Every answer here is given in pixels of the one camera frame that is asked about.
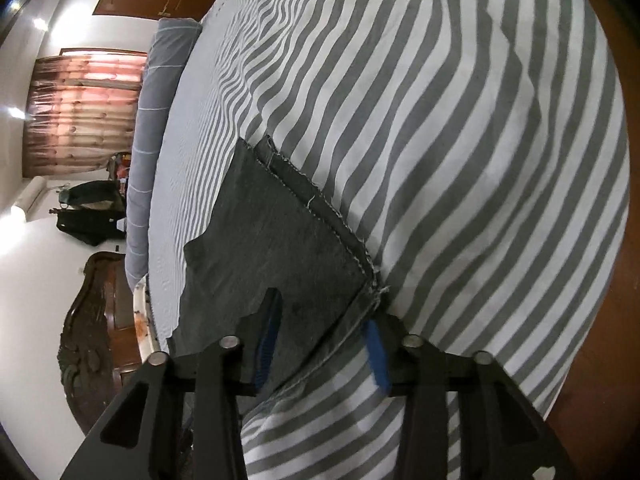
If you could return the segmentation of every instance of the wooden headboard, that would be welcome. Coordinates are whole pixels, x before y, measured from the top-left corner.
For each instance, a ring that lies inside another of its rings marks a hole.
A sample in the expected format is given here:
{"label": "wooden headboard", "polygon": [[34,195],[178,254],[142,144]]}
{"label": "wooden headboard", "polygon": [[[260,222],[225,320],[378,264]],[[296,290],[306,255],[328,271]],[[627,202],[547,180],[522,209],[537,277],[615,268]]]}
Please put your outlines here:
{"label": "wooden headboard", "polygon": [[66,402],[84,434],[140,362],[124,254],[95,253],[84,266],[58,350]]}

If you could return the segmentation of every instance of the screw head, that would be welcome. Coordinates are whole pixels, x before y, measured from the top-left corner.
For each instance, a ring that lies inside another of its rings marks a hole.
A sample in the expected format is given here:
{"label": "screw head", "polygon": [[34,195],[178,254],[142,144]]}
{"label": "screw head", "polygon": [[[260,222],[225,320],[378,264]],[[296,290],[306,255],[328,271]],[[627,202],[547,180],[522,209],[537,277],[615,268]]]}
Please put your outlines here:
{"label": "screw head", "polygon": [[163,365],[168,358],[169,356],[164,352],[153,352],[146,361],[152,366],[159,366]]}
{"label": "screw head", "polygon": [[533,473],[533,480],[554,480],[555,477],[555,467],[540,466],[538,469],[536,469],[536,472]]}
{"label": "screw head", "polygon": [[494,362],[494,356],[489,352],[479,351],[474,354],[474,361],[479,365],[490,365]]}
{"label": "screw head", "polygon": [[420,348],[424,345],[424,339],[419,335],[409,334],[402,338],[402,346],[405,348]]}
{"label": "screw head", "polygon": [[220,340],[220,346],[222,346],[222,348],[225,348],[227,350],[230,350],[231,348],[235,348],[239,344],[240,344],[240,338],[235,335],[225,335]]}

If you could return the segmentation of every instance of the mattress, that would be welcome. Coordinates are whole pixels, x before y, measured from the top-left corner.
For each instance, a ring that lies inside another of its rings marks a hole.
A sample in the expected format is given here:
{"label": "mattress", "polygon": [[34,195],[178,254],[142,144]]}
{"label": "mattress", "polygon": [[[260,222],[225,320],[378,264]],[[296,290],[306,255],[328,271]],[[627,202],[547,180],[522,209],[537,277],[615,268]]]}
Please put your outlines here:
{"label": "mattress", "polygon": [[[207,227],[236,139],[269,134],[364,240],[410,332],[491,352],[548,413],[628,206],[622,92],[586,0],[217,0],[203,26],[151,204],[161,344],[178,322],[183,247]],[[355,337],[245,420],[248,474],[385,478],[403,409]],[[455,479],[453,395],[449,409]]]}

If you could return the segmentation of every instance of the curtain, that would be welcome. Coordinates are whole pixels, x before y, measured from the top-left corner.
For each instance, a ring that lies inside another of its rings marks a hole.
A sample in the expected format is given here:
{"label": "curtain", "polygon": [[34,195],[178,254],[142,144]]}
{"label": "curtain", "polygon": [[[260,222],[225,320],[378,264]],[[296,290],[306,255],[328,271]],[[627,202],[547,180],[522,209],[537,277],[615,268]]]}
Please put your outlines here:
{"label": "curtain", "polygon": [[133,142],[146,54],[67,52],[36,61],[22,138],[25,177],[103,168]]}

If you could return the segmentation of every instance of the denim fabric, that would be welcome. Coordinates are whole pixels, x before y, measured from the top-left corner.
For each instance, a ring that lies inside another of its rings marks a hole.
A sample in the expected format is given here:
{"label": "denim fabric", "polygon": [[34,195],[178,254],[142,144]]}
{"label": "denim fabric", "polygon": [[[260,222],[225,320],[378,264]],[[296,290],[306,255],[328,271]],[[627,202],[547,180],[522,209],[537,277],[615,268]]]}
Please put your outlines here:
{"label": "denim fabric", "polygon": [[257,399],[239,399],[242,413],[309,377],[380,302],[363,243],[269,137],[255,149],[238,140],[209,226],[184,255],[176,355],[233,334],[267,288],[282,293],[270,376]]}

